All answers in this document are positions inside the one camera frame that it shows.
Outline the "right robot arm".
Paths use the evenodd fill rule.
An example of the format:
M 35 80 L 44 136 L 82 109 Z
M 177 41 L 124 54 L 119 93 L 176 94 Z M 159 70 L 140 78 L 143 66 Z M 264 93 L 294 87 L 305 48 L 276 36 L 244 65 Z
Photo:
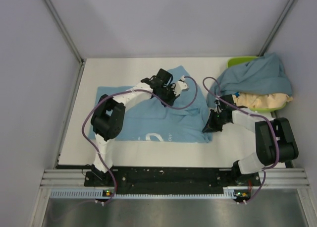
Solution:
M 233 123 L 255 134 L 255 151 L 233 163 L 231 179 L 243 185 L 250 175 L 276 163 L 290 162 L 299 155 L 298 147 L 286 118 L 267 118 L 244 106 L 237 106 L 232 95 L 215 100 L 203 133 L 221 132 L 224 125 Z

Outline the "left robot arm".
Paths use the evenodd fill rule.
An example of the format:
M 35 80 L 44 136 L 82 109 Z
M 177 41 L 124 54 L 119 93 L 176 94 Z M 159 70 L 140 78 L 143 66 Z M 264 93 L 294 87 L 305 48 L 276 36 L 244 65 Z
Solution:
M 112 154 L 108 144 L 122 131 L 125 113 L 137 104 L 154 96 L 161 99 L 164 106 L 172 106 L 183 91 L 188 89 L 185 77 L 172 82 L 171 73 L 160 69 L 150 78 L 142 79 L 136 86 L 126 90 L 124 94 L 100 97 L 98 107 L 94 110 L 91 125 L 95 134 L 97 151 L 92 165 L 92 173 L 100 185 L 108 185 L 112 181 L 112 173 L 105 165 L 112 167 Z

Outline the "light blue printed t-shirt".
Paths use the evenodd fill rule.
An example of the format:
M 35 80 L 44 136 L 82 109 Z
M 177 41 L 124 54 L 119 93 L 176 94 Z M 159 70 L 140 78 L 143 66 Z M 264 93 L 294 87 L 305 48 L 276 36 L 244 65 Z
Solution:
M 211 133 L 203 133 L 209 108 L 200 87 L 195 87 L 183 66 L 170 69 L 174 79 L 186 76 L 189 90 L 182 92 L 173 109 L 164 107 L 156 98 L 145 100 L 129 109 L 124 116 L 117 141 L 162 141 L 209 143 Z

